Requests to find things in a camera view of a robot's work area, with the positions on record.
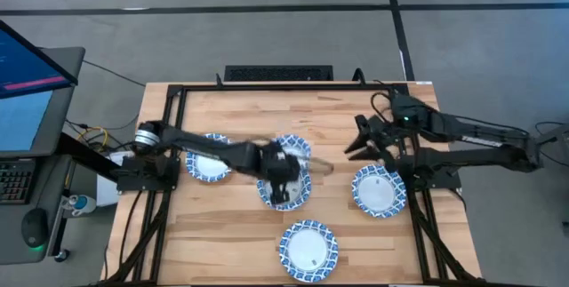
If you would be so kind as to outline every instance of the plate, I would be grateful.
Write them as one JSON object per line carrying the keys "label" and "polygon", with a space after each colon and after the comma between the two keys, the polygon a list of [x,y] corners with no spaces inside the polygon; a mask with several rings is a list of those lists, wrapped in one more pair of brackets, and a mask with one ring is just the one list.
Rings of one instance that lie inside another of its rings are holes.
{"label": "plate", "polygon": [[291,198],[290,201],[288,203],[274,205],[270,202],[270,195],[273,192],[270,183],[265,180],[257,180],[257,191],[259,192],[260,199],[262,199],[268,207],[277,211],[294,211],[309,199],[310,192],[312,191],[309,172],[301,170],[298,181],[286,184],[286,190],[288,190]]}
{"label": "plate", "polygon": [[336,267],[338,243],[326,225],[316,220],[300,220],[284,232],[278,255],[294,279],[316,283]]}
{"label": "plate", "polygon": [[307,170],[309,168],[309,159],[312,156],[312,149],[310,149],[310,144],[305,139],[298,135],[285,134],[276,137],[275,140],[281,144],[286,154],[305,158],[299,159],[301,169]]}
{"label": "plate", "polygon": [[368,165],[357,172],[352,180],[352,195],[359,208],[375,218],[398,214],[407,200],[399,174],[388,173],[379,165]]}
{"label": "plate", "polygon": [[[227,137],[218,133],[207,133],[204,136],[227,144],[230,143]],[[231,171],[221,161],[189,152],[186,155],[186,167],[192,176],[207,182],[220,181]]]}

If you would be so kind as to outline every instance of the black floor stripe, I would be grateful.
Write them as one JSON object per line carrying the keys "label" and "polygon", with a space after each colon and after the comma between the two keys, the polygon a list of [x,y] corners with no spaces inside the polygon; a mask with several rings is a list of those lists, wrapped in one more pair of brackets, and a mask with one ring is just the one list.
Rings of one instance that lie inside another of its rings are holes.
{"label": "black floor stripe", "polygon": [[569,9],[569,3],[401,4],[400,11],[508,11]]}
{"label": "black floor stripe", "polygon": [[511,10],[564,10],[569,3],[532,4],[312,4],[312,5],[251,5],[206,7],[156,7],[156,8],[85,8],[45,10],[0,10],[0,16],[97,16],[97,15],[160,15],[200,13],[248,13],[248,12],[412,12],[412,11],[511,11]]}
{"label": "black floor stripe", "polygon": [[296,4],[256,6],[212,7],[161,7],[146,9],[53,9],[0,11],[0,16],[83,16],[83,15],[144,15],[144,14],[194,14],[241,12],[366,12],[389,11],[386,4]]}
{"label": "black floor stripe", "polygon": [[409,53],[409,47],[407,46],[407,39],[405,37],[405,30],[403,28],[403,20],[401,19],[401,12],[397,8],[399,3],[397,0],[389,0],[389,4],[394,7],[391,10],[391,15],[393,16],[393,25],[395,25],[395,34],[397,36],[397,45],[399,46],[399,51],[401,52],[401,59],[403,61],[403,67],[405,72],[405,79],[407,81],[414,81],[415,74],[413,73],[413,65],[411,64],[411,54]]}

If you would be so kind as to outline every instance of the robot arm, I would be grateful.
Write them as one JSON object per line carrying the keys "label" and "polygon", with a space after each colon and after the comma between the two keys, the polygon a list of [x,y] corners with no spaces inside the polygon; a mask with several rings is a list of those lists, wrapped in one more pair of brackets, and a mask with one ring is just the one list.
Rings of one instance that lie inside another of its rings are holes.
{"label": "robot arm", "polygon": [[[522,130],[467,124],[461,119],[469,118],[440,113],[422,101],[405,95],[396,95],[391,100],[391,111],[393,122],[382,121],[378,116],[369,120],[357,116],[360,133],[346,152],[362,147],[365,149],[351,156],[350,160],[381,159],[388,171],[412,168],[414,171],[427,171],[428,174],[445,166],[499,165],[524,172],[541,168],[539,147]],[[439,152],[417,147],[413,155],[401,155],[397,160],[385,150],[405,137],[412,137],[414,133],[430,142],[465,141],[489,148]]]}
{"label": "robot arm", "polygon": [[273,189],[272,203],[287,201],[288,193],[281,188],[297,180],[301,171],[298,158],[286,154],[274,141],[262,146],[251,141],[225,144],[160,121],[139,126],[134,138],[137,156],[157,156],[173,148],[220,160],[237,172],[269,181]]}

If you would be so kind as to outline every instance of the yellow cable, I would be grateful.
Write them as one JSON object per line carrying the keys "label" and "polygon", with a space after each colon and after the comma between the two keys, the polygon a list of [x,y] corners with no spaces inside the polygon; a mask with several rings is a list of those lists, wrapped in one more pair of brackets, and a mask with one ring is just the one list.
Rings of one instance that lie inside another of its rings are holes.
{"label": "yellow cable", "polygon": [[79,133],[79,135],[77,136],[77,140],[81,139],[84,135],[86,135],[88,132],[90,131],[94,131],[94,130],[99,130],[101,132],[105,133],[105,139],[103,140],[102,145],[99,148],[99,151],[102,150],[102,148],[107,145],[107,140],[108,140],[108,132],[106,129],[104,129],[103,127],[97,126],[97,127],[89,127],[89,128],[85,128],[84,132]]}

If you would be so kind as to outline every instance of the stacked plates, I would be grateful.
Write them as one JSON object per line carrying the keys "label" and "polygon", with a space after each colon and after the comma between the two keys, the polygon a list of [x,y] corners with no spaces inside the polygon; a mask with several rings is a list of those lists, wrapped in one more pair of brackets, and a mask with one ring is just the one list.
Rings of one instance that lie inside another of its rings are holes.
{"label": "stacked plates", "polygon": [[288,134],[279,136],[275,139],[287,154],[299,157],[301,164],[301,174],[297,181],[286,184],[286,190],[289,193],[290,201],[288,203],[280,203],[273,205],[270,202],[270,195],[273,192],[268,181],[263,179],[257,180],[257,191],[260,199],[271,209],[277,211],[294,211],[309,199],[312,191],[312,184],[309,175],[309,159],[312,155],[309,143],[299,136]]}

